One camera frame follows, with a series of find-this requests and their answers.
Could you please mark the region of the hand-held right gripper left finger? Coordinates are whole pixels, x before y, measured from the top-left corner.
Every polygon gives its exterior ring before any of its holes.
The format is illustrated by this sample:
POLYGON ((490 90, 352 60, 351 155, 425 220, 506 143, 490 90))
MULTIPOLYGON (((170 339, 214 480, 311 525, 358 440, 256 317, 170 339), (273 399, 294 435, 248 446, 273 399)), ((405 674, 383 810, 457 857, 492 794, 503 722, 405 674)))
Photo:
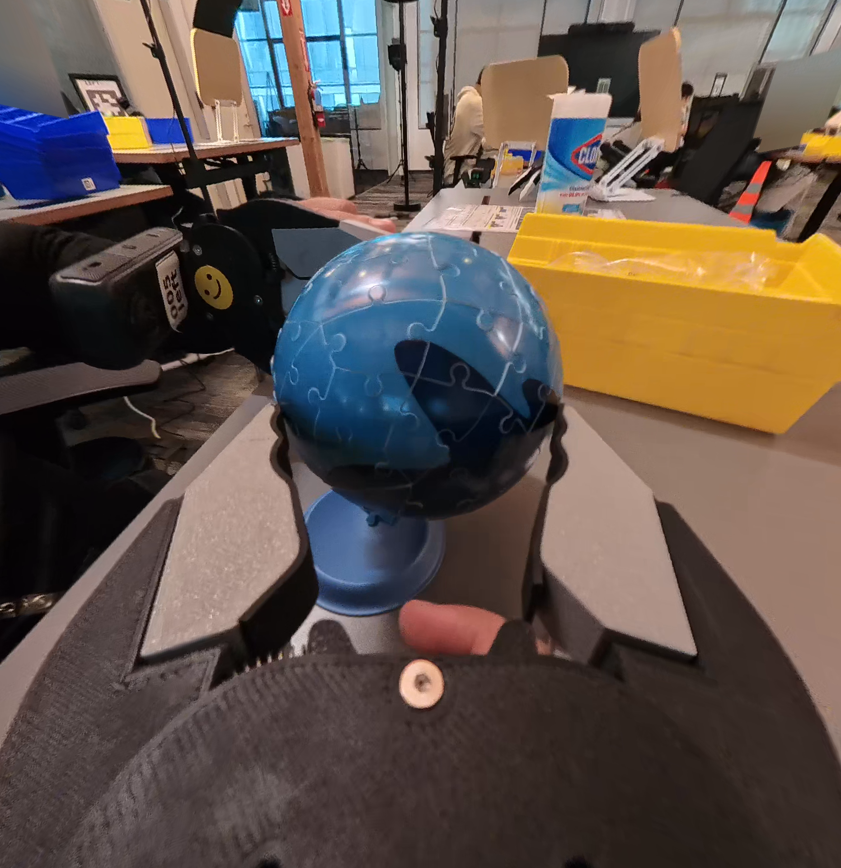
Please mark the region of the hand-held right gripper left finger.
POLYGON ((183 495, 141 659, 213 647, 239 660, 275 657, 317 594, 284 419, 268 404, 183 495))

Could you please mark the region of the blue puzzle ball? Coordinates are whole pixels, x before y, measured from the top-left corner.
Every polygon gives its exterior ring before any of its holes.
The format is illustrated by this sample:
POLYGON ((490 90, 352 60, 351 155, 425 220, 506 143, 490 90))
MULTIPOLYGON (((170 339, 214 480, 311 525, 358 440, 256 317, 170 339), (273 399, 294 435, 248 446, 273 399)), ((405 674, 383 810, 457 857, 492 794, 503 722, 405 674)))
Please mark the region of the blue puzzle ball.
POLYGON ((355 245, 307 282, 274 349, 301 460, 385 518, 449 518, 526 476, 563 395, 542 298, 499 255, 443 233, 355 245))

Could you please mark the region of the blue ball stand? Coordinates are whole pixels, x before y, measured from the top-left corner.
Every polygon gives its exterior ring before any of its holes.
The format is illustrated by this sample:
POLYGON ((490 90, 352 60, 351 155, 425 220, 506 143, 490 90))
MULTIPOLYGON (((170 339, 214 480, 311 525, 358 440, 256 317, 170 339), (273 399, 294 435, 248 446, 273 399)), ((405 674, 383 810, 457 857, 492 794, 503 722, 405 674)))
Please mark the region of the blue ball stand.
POLYGON ((400 609, 436 577, 446 553, 446 523, 402 517, 373 524, 333 491, 304 512, 318 581, 317 605, 366 617, 400 609))

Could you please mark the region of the person's right hand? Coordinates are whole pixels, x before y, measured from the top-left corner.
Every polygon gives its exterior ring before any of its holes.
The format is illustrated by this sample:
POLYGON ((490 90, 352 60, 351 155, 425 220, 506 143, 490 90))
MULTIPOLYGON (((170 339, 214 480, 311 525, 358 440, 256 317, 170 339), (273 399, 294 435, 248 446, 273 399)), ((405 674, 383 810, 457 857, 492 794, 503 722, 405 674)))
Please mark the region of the person's right hand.
POLYGON ((486 656, 510 634, 531 641, 540 656, 555 655, 550 642, 538 639, 528 624, 472 606, 412 600, 401 608, 398 626, 405 647, 421 659, 486 656))

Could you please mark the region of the paper sheet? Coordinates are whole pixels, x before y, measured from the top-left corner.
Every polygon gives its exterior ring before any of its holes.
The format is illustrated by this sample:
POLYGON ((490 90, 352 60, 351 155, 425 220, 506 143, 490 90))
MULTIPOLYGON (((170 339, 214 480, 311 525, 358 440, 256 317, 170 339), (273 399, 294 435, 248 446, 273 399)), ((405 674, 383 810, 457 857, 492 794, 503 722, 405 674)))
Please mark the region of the paper sheet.
POLYGON ((534 208, 496 204, 449 206, 424 227, 436 233, 517 233, 534 208))

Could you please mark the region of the grey office chair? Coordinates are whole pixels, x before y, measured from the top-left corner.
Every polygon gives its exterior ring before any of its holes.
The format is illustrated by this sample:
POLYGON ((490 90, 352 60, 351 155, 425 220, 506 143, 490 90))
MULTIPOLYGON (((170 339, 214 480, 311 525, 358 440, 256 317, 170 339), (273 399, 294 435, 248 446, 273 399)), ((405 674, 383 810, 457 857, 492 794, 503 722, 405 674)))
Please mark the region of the grey office chair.
POLYGON ((119 446, 117 438, 69 446, 61 418, 83 406, 151 391, 162 373, 159 363, 145 360, 121 371, 78 362, 0 374, 0 434, 26 454, 93 478, 96 468, 137 448, 119 446))

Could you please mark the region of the black tripod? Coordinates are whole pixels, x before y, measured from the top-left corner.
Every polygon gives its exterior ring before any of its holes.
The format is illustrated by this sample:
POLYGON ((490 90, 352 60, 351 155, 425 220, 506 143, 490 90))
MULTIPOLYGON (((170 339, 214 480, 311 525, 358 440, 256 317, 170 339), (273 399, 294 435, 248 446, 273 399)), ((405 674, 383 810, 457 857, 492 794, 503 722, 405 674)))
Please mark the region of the black tripod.
POLYGON ((398 218, 414 216, 421 210, 421 205, 411 198, 410 142, 408 132, 407 105, 407 65, 408 51, 406 43, 406 21, 404 7, 413 1, 385 1, 395 12, 395 37, 387 49, 388 62, 397 75, 399 95, 399 147, 400 156, 397 169, 401 169, 402 198, 393 203, 393 212, 398 218))

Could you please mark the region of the wooden desk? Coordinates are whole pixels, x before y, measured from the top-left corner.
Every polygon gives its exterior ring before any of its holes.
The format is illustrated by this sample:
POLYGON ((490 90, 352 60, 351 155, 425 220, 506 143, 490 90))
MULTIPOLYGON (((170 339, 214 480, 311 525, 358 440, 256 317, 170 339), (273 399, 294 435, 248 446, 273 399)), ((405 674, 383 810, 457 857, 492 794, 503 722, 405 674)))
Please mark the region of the wooden desk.
POLYGON ((184 145, 153 145, 118 150, 114 160, 119 167, 149 168, 173 194, 207 190, 238 180, 248 200, 258 198, 257 179, 269 175, 269 159, 278 150, 299 145, 297 138, 275 137, 239 142, 202 142, 184 145))

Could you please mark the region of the stack of blue bins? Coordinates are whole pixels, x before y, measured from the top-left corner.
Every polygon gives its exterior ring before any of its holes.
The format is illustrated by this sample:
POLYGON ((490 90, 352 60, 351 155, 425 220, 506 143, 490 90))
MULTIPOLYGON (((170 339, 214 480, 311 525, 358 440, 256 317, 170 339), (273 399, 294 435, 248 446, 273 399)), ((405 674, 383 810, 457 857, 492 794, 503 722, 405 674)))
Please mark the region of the stack of blue bins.
POLYGON ((61 201, 118 189, 98 112, 62 118, 0 104, 0 182, 17 200, 61 201))

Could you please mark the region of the cardboard shield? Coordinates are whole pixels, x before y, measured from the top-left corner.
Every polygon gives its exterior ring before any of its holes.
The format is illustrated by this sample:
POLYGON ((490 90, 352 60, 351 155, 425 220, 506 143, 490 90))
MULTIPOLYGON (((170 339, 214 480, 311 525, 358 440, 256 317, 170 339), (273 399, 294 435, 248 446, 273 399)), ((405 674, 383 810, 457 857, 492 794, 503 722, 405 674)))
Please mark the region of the cardboard shield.
POLYGON ((545 148, 553 98, 568 89, 568 64, 561 56, 494 62, 481 77, 484 145, 506 142, 545 148))
POLYGON ((243 101, 241 53, 231 37, 194 27, 189 34, 196 92, 204 106, 243 101))
POLYGON ((638 81, 643 139, 661 139, 662 150, 674 153, 679 147, 683 112, 678 28, 643 43, 638 56, 638 81))

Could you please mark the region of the framed printed tag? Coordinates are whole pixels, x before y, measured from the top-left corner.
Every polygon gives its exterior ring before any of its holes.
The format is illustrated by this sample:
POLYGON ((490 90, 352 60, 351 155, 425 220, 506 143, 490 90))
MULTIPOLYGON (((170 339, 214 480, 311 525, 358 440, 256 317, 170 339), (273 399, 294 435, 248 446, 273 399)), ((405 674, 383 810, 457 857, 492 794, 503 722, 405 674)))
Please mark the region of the framed printed tag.
POLYGON ((68 77, 86 110, 103 117, 130 114, 130 101, 117 75, 68 73, 68 77))

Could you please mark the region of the white wipes canister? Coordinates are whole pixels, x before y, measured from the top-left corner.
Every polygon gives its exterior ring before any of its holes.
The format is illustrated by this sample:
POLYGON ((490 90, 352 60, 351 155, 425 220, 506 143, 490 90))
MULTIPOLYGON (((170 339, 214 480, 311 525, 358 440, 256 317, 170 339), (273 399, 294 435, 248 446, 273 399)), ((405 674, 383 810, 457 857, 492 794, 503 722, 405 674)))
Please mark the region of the white wipes canister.
POLYGON ((611 104, 609 93, 576 90, 552 96, 537 213, 583 213, 611 104))

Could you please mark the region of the black monitor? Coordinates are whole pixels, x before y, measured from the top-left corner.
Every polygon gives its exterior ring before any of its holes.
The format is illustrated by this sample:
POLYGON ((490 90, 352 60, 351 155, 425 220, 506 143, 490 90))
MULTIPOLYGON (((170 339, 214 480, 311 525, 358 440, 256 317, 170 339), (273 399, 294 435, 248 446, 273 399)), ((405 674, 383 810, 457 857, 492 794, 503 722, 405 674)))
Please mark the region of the black monitor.
POLYGON ((541 35, 539 57, 560 56, 568 65, 568 84, 588 93, 609 80, 611 118, 633 118, 639 108, 638 58, 659 29, 635 29, 633 22, 572 24, 566 33, 541 35))

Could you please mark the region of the orange cone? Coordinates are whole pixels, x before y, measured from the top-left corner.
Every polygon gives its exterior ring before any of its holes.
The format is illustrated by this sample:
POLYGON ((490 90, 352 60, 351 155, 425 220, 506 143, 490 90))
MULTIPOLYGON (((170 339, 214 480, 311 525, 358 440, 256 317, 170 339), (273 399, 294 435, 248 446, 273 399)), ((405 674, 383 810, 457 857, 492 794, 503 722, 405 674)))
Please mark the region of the orange cone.
POLYGON ((763 160, 729 212, 729 217, 741 224, 751 223, 762 189, 774 160, 763 160))

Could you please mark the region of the wooden post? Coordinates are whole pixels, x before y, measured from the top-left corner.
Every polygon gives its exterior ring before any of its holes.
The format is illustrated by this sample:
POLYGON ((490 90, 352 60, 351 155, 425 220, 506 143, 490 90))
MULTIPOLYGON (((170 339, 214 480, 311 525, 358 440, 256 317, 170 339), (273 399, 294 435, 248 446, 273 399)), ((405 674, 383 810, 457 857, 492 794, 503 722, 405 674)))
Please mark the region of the wooden post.
POLYGON ((309 193, 329 196, 328 179, 314 104, 314 86, 300 1, 278 1, 282 39, 295 99, 295 112, 309 193))

